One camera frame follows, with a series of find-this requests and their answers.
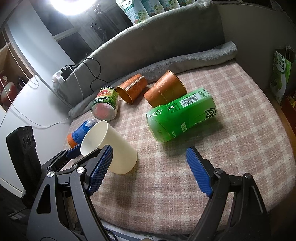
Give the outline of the grey sofa backrest cushion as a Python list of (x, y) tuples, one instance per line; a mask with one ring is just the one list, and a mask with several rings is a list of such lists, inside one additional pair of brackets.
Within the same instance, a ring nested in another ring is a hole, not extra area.
[(95, 90), (171, 57), (201, 52), (225, 43), (221, 16), (212, 1), (196, 1), (129, 27), (101, 45), (56, 94), (75, 106)]

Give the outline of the blue orange drink bottle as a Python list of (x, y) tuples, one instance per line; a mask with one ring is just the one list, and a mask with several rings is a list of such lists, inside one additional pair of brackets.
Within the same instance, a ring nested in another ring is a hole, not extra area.
[(86, 120), (81, 126), (79, 126), (74, 132), (67, 135), (67, 142), (71, 148), (80, 145), (88, 131), (97, 124), (96, 119)]

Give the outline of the orange patterned cup with label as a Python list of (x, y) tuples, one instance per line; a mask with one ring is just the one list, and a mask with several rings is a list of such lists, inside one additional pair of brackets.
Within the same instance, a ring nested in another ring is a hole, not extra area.
[(147, 87), (147, 80), (141, 74), (136, 74), (115, 89), (123, 101), (133, 104), (137, 97)]

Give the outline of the green grapefruit tea bottle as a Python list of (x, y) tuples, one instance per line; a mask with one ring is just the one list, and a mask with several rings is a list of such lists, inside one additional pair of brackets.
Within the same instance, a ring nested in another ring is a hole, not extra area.
[(95, 97), (91, 112), (93, 116), (101, 121), (111, 121), (117, 115), (118, 92), (114, 87), (102, 87)]

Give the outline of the orange patterned paper cup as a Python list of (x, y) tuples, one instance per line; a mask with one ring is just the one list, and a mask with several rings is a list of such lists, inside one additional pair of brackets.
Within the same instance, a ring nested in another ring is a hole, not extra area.
[(181, 80), (168, 70), (145, 94), (144, 98), (155, 108), (167, 104), (187, 94)]

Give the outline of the green paper bag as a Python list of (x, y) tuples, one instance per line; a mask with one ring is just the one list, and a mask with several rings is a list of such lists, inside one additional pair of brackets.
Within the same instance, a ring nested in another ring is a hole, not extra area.
[(279, 105), (295, 92), (295, 52), (290, 46), (273, 52), (270, 89)]

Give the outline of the black tripod stand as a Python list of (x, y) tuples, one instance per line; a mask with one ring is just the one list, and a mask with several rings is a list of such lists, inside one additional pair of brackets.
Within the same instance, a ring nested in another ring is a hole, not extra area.
[(95, 20), (91, 23), (91, 28), (95, 30), (97, 35), (102, 40), (102, 43), (106, 43), (110, 39), (110, 31), (108, 29), (108, 18), (101, 10), (100, 4), (96, 4), (92, 7), (95, 14)]

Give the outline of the white power strip with plugs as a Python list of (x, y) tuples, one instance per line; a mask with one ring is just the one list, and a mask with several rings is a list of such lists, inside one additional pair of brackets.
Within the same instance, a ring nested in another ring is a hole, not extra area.
[(72, 69), (70, 67), (63, 67), (52, 76), (52, 81), (53, 83), (65, 82), (71, 73)]

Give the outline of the grey fleece blanket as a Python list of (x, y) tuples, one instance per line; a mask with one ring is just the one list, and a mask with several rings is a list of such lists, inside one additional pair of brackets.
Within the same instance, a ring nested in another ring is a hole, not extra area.
[(148, 83), (153, 83), (160, 79), (166, 71), (170, 70), (179, 74), (188, 70), (219, 65), (235, 58), (237, 47), (234, 42), (229, 41), (213, 49), (181, 55), (166, 60), (158, 61), (144, 68), (138, 69), (125, 77), (114, 80), (105, 86), (117, 87), (136, 74), (141, 74)]

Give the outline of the white plastic cup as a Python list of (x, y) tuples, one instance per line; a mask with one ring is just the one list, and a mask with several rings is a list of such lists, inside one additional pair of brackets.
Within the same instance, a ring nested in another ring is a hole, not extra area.
[(135, 148), (122, 137), (107, 121), (96, 123), (85, 135), (80, 152), (87, 156), (96, 149), (110, 145), (113, 149), (113, 159), (109, 171), (123, 175), (131, 171), (137, 162)]

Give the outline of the white refill pouch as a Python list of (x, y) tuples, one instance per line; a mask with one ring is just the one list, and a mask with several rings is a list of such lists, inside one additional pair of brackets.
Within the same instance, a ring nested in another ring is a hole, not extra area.
[(193, 4), (195, 0), (178, 0), (178, 3), (180, 6), (188, 6), (190, 4)]
[(177, 0), (159, 0), (165, 11), (177, 9), (180, 7)]
[(141, 23), (149, 19), (147, 10), (144, 8), (142, 3), (138, 0), (117, 0), (116, 4), (130, 19), (133, 25)]
[(165, 12), (159, 0), (141, 0), (141, 3), (150, 17)]

